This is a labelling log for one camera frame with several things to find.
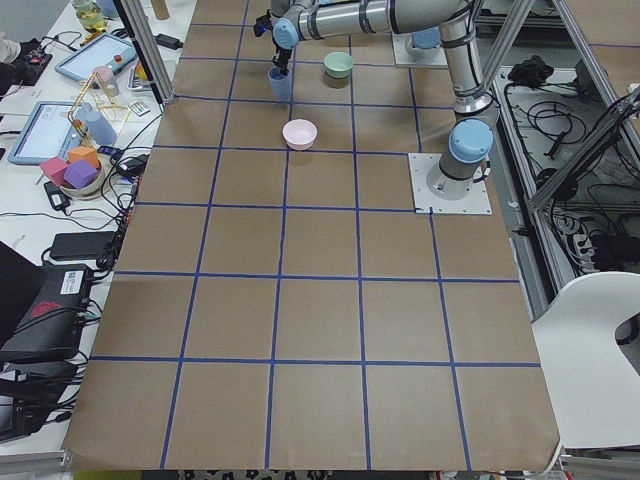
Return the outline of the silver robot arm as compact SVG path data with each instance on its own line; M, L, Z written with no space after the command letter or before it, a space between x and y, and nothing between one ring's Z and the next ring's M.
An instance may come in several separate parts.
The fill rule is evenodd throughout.
M409 36L407 48L409 50L430 50L441 45L441 35L438 27L412 32Z
M405 38L400 50L426 64L444 55L458 122L481 120L494 127L498 102L489 92L476 43L480 1L272 1L254 24L254 35L269 31L273 63L282 72L296 46L307 40L392 32Z

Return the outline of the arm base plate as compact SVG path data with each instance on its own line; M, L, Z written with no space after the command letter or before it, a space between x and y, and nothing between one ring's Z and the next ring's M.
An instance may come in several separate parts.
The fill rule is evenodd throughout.
M453 180L440 169L439 153L409 153L409 173L417 214L491 215L482 167L466 180Z
M409 36L410 34L392 34L396 67L447 69L447 61L441 45L430 50L409 50L407 48Z

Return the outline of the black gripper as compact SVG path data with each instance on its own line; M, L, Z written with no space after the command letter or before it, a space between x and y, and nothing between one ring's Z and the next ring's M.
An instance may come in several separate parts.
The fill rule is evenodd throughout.
M287 76L289 74L288 65L289 65L292 53L293 53L292 49L286 49L286 48L280 47L279 45L276 46L276 53L272 59L272 62L276 70L282 76Z

